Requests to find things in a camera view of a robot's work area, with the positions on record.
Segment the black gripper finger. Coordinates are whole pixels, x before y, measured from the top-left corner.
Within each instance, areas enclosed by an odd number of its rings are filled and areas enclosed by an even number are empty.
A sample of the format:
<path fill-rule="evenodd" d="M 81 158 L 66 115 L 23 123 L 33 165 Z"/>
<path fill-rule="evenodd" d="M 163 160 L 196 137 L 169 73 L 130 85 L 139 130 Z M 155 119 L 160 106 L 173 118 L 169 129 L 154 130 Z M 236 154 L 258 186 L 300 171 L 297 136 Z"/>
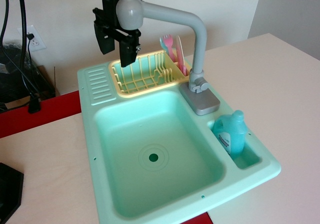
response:
<path fill-rule="evenodd" d="M 108 25 L 94 21 L 94 32 L 102 54 L 107 54 L 115 50 L 115 41 L 114 38 L 110 36 L 110 27 Z"/>
<path fill-rule="evenodd" d="M 135 62 L 140 51 L 139 37 L 126 36 L 119 42 L 119 55 L 121 67 L 126 67 Z"/>

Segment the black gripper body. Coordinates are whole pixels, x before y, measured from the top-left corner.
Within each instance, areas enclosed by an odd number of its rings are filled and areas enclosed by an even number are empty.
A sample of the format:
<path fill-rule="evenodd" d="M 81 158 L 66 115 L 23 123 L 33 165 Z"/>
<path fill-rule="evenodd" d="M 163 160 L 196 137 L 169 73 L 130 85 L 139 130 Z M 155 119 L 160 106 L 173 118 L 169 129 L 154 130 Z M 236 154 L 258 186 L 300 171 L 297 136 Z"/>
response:
<path fill-rule="evenodd" d="M 111 34 L 111 31 L 123 31 L 133 38 L 134 42 L 139 42 L 141 33 L 138 29 L 133 31 L 127 31 L 120 26 L 117 14 L 116 6 L 119 0 L 102 0 L 102 9 L 95 8 L 93 13 L 95 14 L 94 29 L 98 42 L 102 42 L 103 39 L 114 39 L 117 41 L 122 40 L 125 36 L 120 34 L 119 37 L 115 37 Z"/>

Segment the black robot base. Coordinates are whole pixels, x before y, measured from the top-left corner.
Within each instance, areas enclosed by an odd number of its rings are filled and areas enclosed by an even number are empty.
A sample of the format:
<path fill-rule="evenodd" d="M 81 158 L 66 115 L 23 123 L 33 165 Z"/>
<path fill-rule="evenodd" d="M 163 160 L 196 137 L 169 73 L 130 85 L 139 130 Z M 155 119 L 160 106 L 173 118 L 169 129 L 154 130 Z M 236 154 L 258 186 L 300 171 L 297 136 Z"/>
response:
<path fill-rule="evenodd" d="M 0 222 L 6 223 L 21 205 L 24 174 L 4 163 L 0 170 Z"/>

